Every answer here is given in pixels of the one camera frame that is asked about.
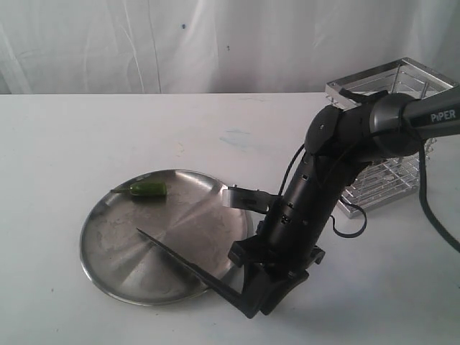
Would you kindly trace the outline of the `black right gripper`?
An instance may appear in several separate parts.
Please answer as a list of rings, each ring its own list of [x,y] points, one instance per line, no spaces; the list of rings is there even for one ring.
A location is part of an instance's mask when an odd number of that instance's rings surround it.
[[[275,201],[255,235],[236,241],[229,259],[244,266],[238,309],[252,319],[267,316],[299,284],[316,242],[342,191],[359,173],[354,146],[343,150],[299,147],[283,175]],[[290,271],[272,284],[267,270]]]

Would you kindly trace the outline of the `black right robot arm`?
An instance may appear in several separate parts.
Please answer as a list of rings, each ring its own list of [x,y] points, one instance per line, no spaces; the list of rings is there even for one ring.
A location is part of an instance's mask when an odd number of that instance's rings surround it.
[[[232,244],[244,268],[235,306],[269,314],[320,262],[316,243],[346,186],[371,162],[421,152],[427,139],[459,133],[459,90],[425,99],[381,93],[348,111],[327,106],[311,122],[305,152],[284,194],[228,188],[223,202],[264,214],[256,234]]]

